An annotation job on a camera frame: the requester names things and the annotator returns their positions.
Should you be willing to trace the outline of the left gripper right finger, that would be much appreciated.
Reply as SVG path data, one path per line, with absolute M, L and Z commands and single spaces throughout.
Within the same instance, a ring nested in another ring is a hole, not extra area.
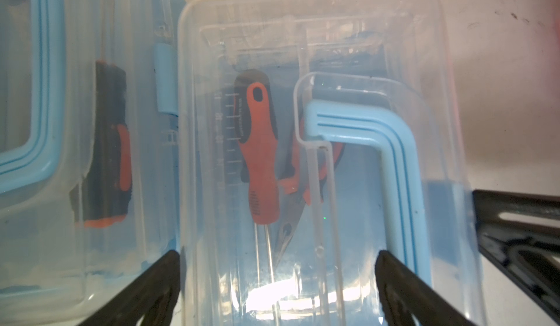
M 472 325 L 392 253 L 379 252 L 375 274 L 388 325 Z

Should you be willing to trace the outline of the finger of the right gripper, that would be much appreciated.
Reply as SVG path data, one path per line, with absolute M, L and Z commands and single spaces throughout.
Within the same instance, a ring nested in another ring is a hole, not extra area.
M 474 190 L 479 252 L 559 321 L 559 197 Z

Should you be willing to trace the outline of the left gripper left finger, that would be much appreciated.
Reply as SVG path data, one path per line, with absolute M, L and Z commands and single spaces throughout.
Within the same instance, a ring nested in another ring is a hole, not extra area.
M 180 256 L 165 253 L 82 325 L 170 325 L 180 292 Z

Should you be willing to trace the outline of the blue toolbox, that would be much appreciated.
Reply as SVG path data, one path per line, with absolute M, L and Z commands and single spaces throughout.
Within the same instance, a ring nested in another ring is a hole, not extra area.
M 184 325 L 385 325 L 382 250 L 485 323 L 438 0 L 191 0 L 178 44 Z M 293 131 L 311 192 L 274 283 L 234 129 L 248 69 L 277 123 L 273 255 Z
M 1 0 L 1 324 L 98 311 L 178 234 L 172 0 Z M 93 158 L 96 62 L 126 73 L 128 214 L 74 220 Z

